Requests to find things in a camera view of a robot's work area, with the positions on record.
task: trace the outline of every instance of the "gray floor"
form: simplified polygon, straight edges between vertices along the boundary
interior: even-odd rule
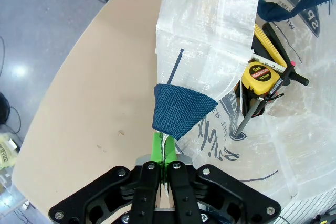
[[[102,7],[98,0],[0,0],[0,36],[6,49],[0,92],[20,113],[22,128],[18,136],[22,140],[61,64]],[[18,129],[15,111],[7,124]],[[16,197],[8,200],[10,207],[16,204]],[[2,199],[3,195],[0,213],[8,210]],[[32,223],[49,223],[37,212],[33,221],[35,212],[29,212]],[[20,222],[13,212],[0,220],[6,224]]]

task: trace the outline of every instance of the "table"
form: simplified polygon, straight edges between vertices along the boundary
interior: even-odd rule
[[[132,169],[150,154],[160,4],[109,0],[50,85],[13,174],[44,215],[112,167]]]

